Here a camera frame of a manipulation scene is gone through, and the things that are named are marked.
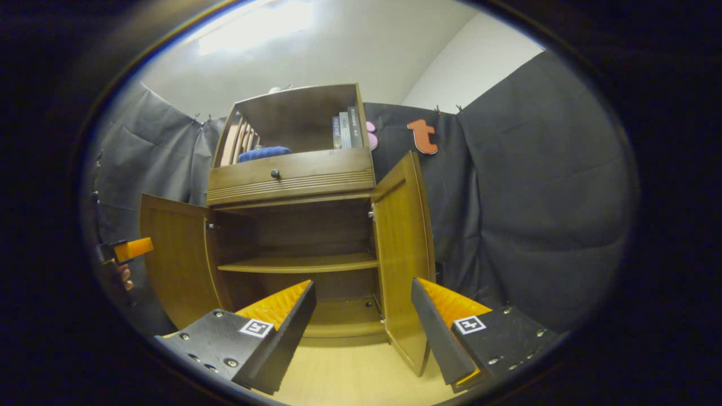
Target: wooden floor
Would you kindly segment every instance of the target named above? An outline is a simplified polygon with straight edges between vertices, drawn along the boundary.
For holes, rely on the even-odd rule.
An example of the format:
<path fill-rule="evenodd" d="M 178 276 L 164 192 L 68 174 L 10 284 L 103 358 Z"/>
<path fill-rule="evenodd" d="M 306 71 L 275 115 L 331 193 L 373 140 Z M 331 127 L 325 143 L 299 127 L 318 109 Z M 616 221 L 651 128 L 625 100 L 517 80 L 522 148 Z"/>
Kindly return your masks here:
<path fill-rule="evenodd" d="M 333 347 L 309 345 L 310 340 L 304 339 L 296 349 L 281 389 L 271 398 L 293 406 L 425 406 L 455 396 L 451 387 L 444 384 L 433 354 L 418 377 L 391 345 L 376 341 Z"/>

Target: open cabinet door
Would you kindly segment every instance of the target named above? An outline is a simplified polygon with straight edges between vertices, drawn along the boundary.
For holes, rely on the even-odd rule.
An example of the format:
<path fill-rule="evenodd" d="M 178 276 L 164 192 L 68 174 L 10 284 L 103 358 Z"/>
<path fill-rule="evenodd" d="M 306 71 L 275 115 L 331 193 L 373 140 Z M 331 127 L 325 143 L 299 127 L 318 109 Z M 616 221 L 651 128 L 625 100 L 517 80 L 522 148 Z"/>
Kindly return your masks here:
<path fill-rule="evenodd" d="M 206 231 L 212 214 L 205 207 L 141 196 L 140 233 L 153 242 L 153 251 L 145 254 L 148 280 L 178 329 L 215 308 L 230 309 L 226 292 L 217 289 L 214 234 Z"/>
<path fill-rule="evenodd" d="M 421 375 L 428 356 L 424 328 L 411 302 L 415 277 L 435 281 L 431 219 L 415 152 L 409 152 L 371 193 L 385 327 L 391 344 Z"/>

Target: drawer front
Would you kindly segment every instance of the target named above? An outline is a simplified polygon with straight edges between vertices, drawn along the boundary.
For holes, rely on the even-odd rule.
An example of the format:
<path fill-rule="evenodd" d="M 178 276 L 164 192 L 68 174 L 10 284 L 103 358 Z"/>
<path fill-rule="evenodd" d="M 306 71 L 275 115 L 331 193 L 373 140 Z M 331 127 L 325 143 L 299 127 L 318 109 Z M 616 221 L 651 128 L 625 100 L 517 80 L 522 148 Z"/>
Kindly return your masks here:
<path fill-rule="evenodd" d="M 278 178 L 271 175 L 274 170 L 278 171 Z M 301 152 L 211 170 L 206 204 L 336 193 L 374 186 L 368 148 Z"/>

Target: blue cushion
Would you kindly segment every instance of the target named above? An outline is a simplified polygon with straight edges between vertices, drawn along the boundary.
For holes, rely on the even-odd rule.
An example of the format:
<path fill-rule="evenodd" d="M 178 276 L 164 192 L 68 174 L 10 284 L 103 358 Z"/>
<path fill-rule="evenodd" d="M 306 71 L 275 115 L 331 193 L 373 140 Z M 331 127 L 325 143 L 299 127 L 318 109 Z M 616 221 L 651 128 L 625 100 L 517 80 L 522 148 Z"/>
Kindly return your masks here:
<path fill-rule="evenodd" d="M 238 162 L 247 162 L 249 160 L 259 160 L 261 158 L 276 157 L 278 155 L 290 154 L 291 150 L 286 147 L 267 147 L 259 150 L 251 150 L 238 155 Z"/>

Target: orange object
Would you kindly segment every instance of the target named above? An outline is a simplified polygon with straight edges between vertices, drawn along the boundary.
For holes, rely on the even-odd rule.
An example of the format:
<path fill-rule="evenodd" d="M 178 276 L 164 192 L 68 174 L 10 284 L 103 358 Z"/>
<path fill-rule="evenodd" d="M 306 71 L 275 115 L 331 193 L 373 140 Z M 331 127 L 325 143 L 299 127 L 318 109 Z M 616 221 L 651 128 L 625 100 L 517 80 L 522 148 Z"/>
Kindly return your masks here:
<path fill-rule="evenodd" d="M 434 307 L 441 315 L 441 319 L 446 324 L 446 328 L 451 330 L 451 325 L 454 320 L 463 319 L 469 316 L 478 316 L 480 314 L 489 313 L 492 309 L 467 298 L 466 296 L 459 295 L 453 290 L 444 288 L 441 285 L 437 285 L 428 280 L 423 280 L 418 277 L 419 283 L 424 287 L 426 294 L 429 295 L 431 301 L 434 303 Z M 481 371 L 477 366 L 477 369 L 469 375 L 459 379 L 456 382 L 456 386 L 461 386 L 467 382 L 470 382 L 478 375 Z"/>
<path fill-rule="evenodd" d="M 305 280 L 301 283 L 285 288 L 280 292 L 276 292 L 267 298 L 261 299 L 252 305 L 246 306 L 235 313 L 238 316 L 243 316 L 248 319 L 256 319 L 265 321 L 266 323 L 273 323 L 276 327 L 276 331 L 281 327 L 281 324 L 291 312 L 293 306 L 295 306 L 298 298 L 310 283 L 310 280 Z"/>
<path fill-rule="evenodd" d="M 148 251 L 153 251 L 153 242 L 150 241 L 150 237 L 146 237 L 114 246 L 113 249 L 116 252 L 118 262 L 123 263 L 130 261 L 136 256 L 143 255 Z"/>
<path fill-rule="evenodd" d="M 439 146 L 431 143 L 429 134 L 436 134 L 434 127 L 426 125 L 426 120 L 423 118 L 408 123 L 406 127 L 410 130 L 414 130 L 414 143 L 416 148 L 427 154 L 433 155 L 439 150 Z"/>

